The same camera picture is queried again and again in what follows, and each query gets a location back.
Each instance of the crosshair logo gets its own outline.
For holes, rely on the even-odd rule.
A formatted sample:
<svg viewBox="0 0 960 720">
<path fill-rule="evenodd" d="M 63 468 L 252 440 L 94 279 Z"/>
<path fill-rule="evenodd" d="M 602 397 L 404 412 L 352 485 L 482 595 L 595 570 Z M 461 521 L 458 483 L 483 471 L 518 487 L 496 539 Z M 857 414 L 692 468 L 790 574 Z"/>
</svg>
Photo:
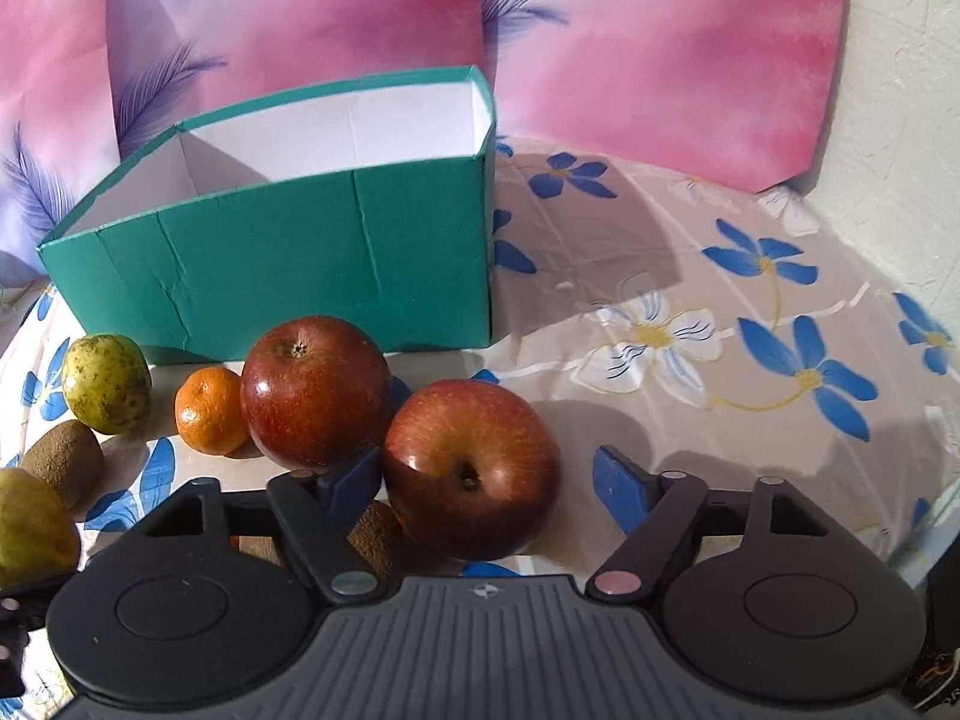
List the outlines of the crosshair logo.
<svg viewBox="0 0 960 720">
<path fill-rule="evenodd" d="M 500 592 L 500 588 L 495 584 L 490 584 L 488 581 L 485 581 L 483 584 L 477 584 L 473 589 L 473 594 L 479 595 L 484 601 L 493 598 L 498 592 Z"/>
</svg>

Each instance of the yellow stem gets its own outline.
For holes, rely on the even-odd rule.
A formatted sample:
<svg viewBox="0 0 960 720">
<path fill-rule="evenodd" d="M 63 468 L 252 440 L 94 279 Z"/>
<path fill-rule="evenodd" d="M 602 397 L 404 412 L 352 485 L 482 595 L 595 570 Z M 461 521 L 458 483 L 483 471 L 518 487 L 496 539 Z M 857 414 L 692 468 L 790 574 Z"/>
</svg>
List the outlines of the yellow stem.
<svg viewBox="0 0 960 720">
<path fill-rule="evenodd" d="M 770 278 L 774 282 L 774 324 L 770 328 L 770 332 L 776 333 L 776 329 L 779 327 L 779 320 L 781 319 L 781 294 L 779 293 L 779 279 L 776 278 L 776 271 L 770 271 Z"/>
<path fill-rule="evenodd" d="M 725 397 L 712 397 L 709 399 L 709 405 L 711 406 L 730 406 L 734 409 L 745 410 L 746 412 L 772 412 L 776 409 L 782 409 L 784 406 L 789 406 L 797 398 L 804 395 L 808 391 L 808 388 L 801 386 L 798 391 L 794 392 L 782 400 L 776 401 L 776 403 L 770 403 L 766 406 L 750 406 L 746 403 L 737 403 L 733 400 L 727 400 Z"/>
</svg>

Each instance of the feather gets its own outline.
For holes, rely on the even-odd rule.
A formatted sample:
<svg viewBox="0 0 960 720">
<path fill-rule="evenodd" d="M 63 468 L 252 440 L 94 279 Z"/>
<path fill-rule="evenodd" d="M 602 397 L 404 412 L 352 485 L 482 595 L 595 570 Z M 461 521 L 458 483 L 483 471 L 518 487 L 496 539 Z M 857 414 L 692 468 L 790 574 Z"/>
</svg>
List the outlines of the feather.
<svg viewBox="0 0 960 720">
<path fill-rule="evenodd" d="M 480 8 L 483 42 L 487 47 L 501 44 L 524 33 L 537 22 L 568 25 L 562 11 L 536 0 L 484 0 Z"/>
<path fill-rule="evenodd" d="M 176 105 L 200 73 L 227 66 L 223 57 L 195 59 L 192 53 L 192 43 L 181 43 L 124 86 L 113 105 L 121 159 L 126 159 L 170 124 Z"/>
<path fill-rule="evenodd" d="M 73 194 L 52 167 L 42 165 L 23 142 L 23 128 L 13 129 L 13 156 L 0 156 L 13 187 L 13 198 L 27 227 L 45 237 L 74 206 Z"/>
</svg>

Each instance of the green box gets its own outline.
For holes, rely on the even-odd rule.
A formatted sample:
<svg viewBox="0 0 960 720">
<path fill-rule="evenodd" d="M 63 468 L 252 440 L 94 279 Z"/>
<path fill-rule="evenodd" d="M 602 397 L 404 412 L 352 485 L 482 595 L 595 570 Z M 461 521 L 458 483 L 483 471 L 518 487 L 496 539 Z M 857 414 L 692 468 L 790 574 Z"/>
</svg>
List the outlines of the green box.
<svg viewBox="0 0 960 720">
<path fill-rule="evenodd" d="M 40 258 L 86 332 L 159 364 L 243 359 L 308 314 L 384 351 L 487 346 L 494 138 L 476 68 L 268 95 L 158 135 Z"/>
</svg>

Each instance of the cardboard box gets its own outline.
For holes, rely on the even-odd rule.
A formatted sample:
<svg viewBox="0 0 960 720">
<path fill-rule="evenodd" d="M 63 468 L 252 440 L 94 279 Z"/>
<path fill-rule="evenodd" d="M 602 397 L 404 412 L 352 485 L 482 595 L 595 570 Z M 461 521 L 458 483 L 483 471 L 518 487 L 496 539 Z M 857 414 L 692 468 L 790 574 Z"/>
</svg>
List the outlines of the cardboard box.
<svg viewBox="0 0 960 720">
<path fill-rule="evenodd" d="M 88 333 L 239 360 L 334 314 L 384 351 L 490 343 L 496 115 L 476 68 L 293 89 L 176 124 L 40 245 Z"/>
</svg>

